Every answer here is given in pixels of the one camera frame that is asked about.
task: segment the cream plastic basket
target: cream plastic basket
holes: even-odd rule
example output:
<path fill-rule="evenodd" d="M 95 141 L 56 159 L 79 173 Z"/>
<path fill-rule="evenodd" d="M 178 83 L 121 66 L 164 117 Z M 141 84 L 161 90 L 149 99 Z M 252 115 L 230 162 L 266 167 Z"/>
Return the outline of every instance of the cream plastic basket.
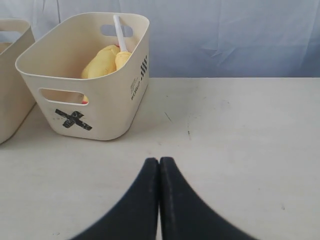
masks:
<path fill-rule="evenodd" d="M 132 54 L 109 75 L 80 79 L 82 69 L 99 50 L 118 44 L 104 35 L 104 25 L 132 28 L 125 42 Z M 89 12 L 75 15 L 52 29 L 17 60 L 21 73 L 50 126 L 58 134 L 112 140 L 132 124 L 149 82 L 149 20 L 128 13 Z M 88 103 L 82 104 L 83 96 Z"/>
<path fill-rule="evenodd" d="M 34 42 L 30 24 L 22 19 L 0 19 L 1 32 L 18 32 L 15 42 L 0 42 L 0 144 L 19 128 L 36 103 L 15 68 L 17 57 Z"/>

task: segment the table surface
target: table surface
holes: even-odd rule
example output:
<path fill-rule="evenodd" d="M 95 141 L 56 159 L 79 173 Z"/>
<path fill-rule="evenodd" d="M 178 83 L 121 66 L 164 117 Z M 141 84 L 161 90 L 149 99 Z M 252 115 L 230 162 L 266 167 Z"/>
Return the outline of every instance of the table surface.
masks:
<path fill-rule="evenodd" d="M 71 238 L 122 197 L 145 158 L 162 156 L 256 238 L 319 239 L 316 78 L 153 78 L 112 141 L 58 135 L 36 106 L 0 145 L 1 239 Z"/>

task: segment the black tape x mark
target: black tape x mark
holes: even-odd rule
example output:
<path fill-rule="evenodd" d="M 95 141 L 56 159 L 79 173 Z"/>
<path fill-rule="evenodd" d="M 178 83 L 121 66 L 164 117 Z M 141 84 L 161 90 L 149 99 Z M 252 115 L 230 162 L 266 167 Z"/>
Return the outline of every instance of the black tape x mark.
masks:
<path fill-rule="evenodd" d="M 71 128 L 74 124 L 87 131 L 90 131 L 92 129 L 90 125 L 80 120 L 80 118 L 84 116 L 81 112 L 74 111 L 71 115 L 68 115 L 63 111 L 56 109 L 55 113 L 60 115 L 61 117 L 66 118 L 66 121 L 62 124 L 66 129 Z"/>

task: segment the white plastic handle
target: white plastic handle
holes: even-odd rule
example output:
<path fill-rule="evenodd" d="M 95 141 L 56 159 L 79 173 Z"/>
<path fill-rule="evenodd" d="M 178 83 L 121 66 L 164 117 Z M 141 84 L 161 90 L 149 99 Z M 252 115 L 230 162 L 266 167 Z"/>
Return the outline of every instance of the white plastic handle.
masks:
<path fill-rule="evenodd" d="M 113 20 L 114 20 L 115 32 L 118 38 L 120 50 L 121 52 L 127 52 L 124 33 L 122 32 L 119 16 L 113 15 Z"/>

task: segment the white plastic bin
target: white plastic bin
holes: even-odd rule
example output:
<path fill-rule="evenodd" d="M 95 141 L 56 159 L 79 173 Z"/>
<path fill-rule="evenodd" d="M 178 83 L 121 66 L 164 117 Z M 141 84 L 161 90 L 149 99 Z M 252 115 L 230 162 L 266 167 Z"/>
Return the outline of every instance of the white plastic bin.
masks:
<path fill-rule="evenodd" d="M 18 32 L 15 42 L 0 42 L 0 144 L 19 128 L 36 103 L 15 68 L 17 57 L 34 42 L 30 24 L 21 19 L 0 19 L 1 32 Z"/>
<path fill-rule="evenodd" d="M 125 42 L 132 54 L 109 75 L 80 79 L 102 48 L 118 44 L 102 33 L 118 14 L 132 28 Z M 89 12 L 73 16 L 37 41 L 17 60 L 21 73 L 50 126 L 58 134 L 112 140 L 132 124 L 149 82 L 149 20 L 128 13 Z M 88 103 L 82 104 L 83 96 Z"/>

